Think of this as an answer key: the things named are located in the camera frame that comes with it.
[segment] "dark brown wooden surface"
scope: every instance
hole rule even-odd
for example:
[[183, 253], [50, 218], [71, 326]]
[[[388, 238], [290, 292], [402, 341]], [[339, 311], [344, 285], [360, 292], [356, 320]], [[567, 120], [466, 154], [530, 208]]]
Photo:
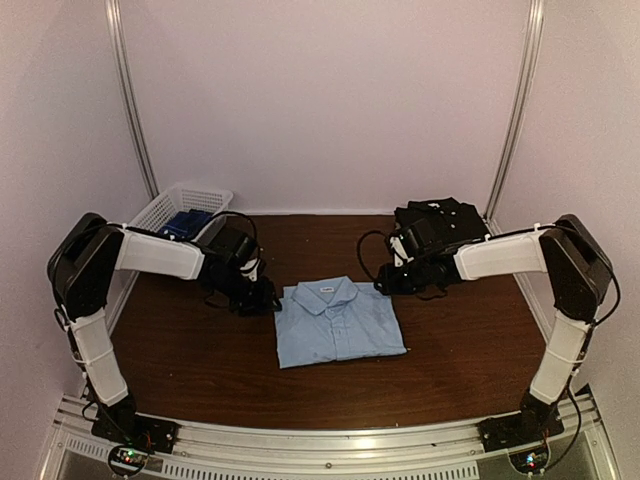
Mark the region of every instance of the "dark brown wooden surface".
[[[366, 281], [355, 244], [391, 217], [257, 217], [279, 287], [348, 275]], [[364, 248], [387, 261], [380, 238]], [[263, 428], [423, 425], [517, 409], [544, 340], [511, 276], [449, 289], [443, 300], [393, 298], [410, 351], [278, 368], [273, 316], [238, 318], [203, 303], [195, 282], [141, 275], [113, 335], [141, 412]]]

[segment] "vertical metal post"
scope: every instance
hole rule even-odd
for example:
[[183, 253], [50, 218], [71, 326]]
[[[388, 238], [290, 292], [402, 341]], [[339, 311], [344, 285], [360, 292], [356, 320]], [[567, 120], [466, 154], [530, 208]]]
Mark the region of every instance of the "vertical metal post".
[[118, 71], [118, 79], [120, 80], [120, 90], [124, 101], [125, 113], [129, 124], [129, 131], [140, 165], [142, 179], [150, 198], [158, 196], [158, 182], [156, 181], [147, 144], [144, 140], [142, 124], [140, 123], [140, 114], [136, 104], [136, 98], [133, 92], [133, 82], [131, 81], [131, 72], [129, 70], [129, 61], [127, 59], [127, 49], [125, 46], [124, 32], [122, 30], [122, 21], [120, 19], [120, 1], [105, 0], [107, 9], [107, 22], [109, 25], [109, 34], [111, 36], [111, 45], [116, 60], [116, 69]]
[[529, 23], [524, 41], [524, 51], [522, 53], [522, 64], [520, 65], [520, 77], [516, 89], [516, 97], [511, 111], [507, 136], [502, 147], [502, 156], [498, 172], [493, 182], [491, 196], [485, 211], [485, 219], [492, 221], [496, 213], [496, 208], [504, 189], [504, 184], [509, 173], [509, 167], [513, 159], [513, 154], [518, 142], [518, 136], [522, 129], [524, 119], [524, 109], [529, 98], [529, 90], [538, 61], [538, 51], [540, 49], [540, 39], [542, 38], [542, 25], [544, 19], [544, 0], [531, 0], [529, 9]]

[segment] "folded shirt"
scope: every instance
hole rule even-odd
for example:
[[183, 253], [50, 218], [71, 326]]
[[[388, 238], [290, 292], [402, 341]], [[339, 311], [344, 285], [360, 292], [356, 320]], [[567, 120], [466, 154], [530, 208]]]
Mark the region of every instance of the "folded shirt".
[[348, 277], [285, 287], [275, 321], [280, 368], [407, 352], [391, 298]]

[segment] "shirt collar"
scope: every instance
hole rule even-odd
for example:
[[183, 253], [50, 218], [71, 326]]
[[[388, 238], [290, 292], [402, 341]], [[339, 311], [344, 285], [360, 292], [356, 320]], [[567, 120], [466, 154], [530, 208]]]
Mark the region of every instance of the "shirt collar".
[[[321, 293], [321, 288], [333, 288], [332, 293]], [[358, 294], [358, 287], [349, 277], [332, 278], [319, 282], [300, 282], [291, 298], [311, 315], [320, 315], [329, 307], [350, 302]]]

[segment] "laundry basket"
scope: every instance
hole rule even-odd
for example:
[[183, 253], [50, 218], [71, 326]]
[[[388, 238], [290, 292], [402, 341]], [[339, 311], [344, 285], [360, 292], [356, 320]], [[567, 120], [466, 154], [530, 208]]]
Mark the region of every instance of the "laundry basket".
[[[157, 232], [180, 211], [188, 212], [195, 209], [218, 213], [229, 207], [232, 198], [233, 193], [228, 190], [208, 188], [191, 183], [177, 183], [154, 198], [136, 215], [130, 225]], [[224, 225], [226, 218], [222, 215], [209, 222], [200, 230], [195, 240], [199, 240], [205, 234], [207, 238], [213, 238]]]

